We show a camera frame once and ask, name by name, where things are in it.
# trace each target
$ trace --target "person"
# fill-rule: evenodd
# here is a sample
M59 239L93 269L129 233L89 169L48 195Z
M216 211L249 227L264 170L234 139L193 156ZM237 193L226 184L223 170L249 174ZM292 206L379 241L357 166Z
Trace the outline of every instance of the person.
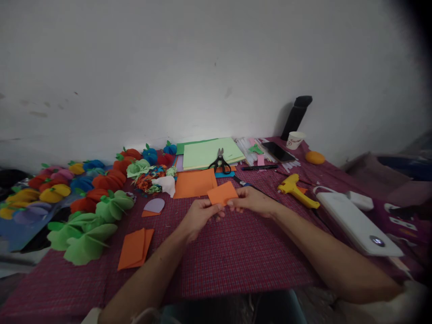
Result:
M364 256L322 231L298 214L251 187L237 189L239 198L228 202L231 211L245 208L271 218L298 246L324 283L338 295L338 309L348 323L399 323L424 287L414 282L396 283ZM174 232L159 246L117 292L105 309L93 309L83 323L151 323L146 310L158 308L187 245L207 222L220 221L225 212L210 200L195 200Z

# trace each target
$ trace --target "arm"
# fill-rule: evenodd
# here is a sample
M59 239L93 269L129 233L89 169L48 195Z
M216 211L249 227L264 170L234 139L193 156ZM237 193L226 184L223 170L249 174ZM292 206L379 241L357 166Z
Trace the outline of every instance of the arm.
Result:
M372 262L292 210L251 187L237 189L231 210L249 208L272 218L303 252L318 275L340 298L364 304L388 301L402 292L393 279Z
M195 200L175 231L124 284L99 316L98 323L130 323L149 307L159 307L189 242L214 214L224 217L220 204Z

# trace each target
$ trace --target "white wall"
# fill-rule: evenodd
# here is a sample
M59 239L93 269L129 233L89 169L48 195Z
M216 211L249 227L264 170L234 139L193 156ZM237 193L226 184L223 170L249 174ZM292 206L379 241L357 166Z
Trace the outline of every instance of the white wall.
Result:
M0 165L300 130L341 165L430 128L423 59L379 0L3 0Z

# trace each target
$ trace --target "hand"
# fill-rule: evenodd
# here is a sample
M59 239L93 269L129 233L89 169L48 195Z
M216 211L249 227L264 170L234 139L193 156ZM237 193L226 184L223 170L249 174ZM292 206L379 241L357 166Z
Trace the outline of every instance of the hand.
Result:
M260 213L263 217L273 217L279 209L284 207L252 187L241 187L237 188L236 191L239 198L228 201L228 206L232 212L236 210L242 213L244 208L247 208Z
M196 240L201 229L217 214L216 221L225 217L221 204L212 206L209 199L196 199L181 221L178 229L184 230L188 236L188 242Z

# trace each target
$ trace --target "yellow glue gun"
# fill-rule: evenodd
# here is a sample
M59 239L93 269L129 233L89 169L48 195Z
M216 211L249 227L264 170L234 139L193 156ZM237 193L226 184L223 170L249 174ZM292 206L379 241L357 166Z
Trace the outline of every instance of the yellow glue gun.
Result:
M308 208L317 209L320 206L320 203L313 201L312 199L306 197L304 194L300 192L300 190L297 188L298 179L299 178L297 173L290 175L288 178L282 181L282 184L278 186L278 190L283 194L290 193L295 198L300 200L300 202Z

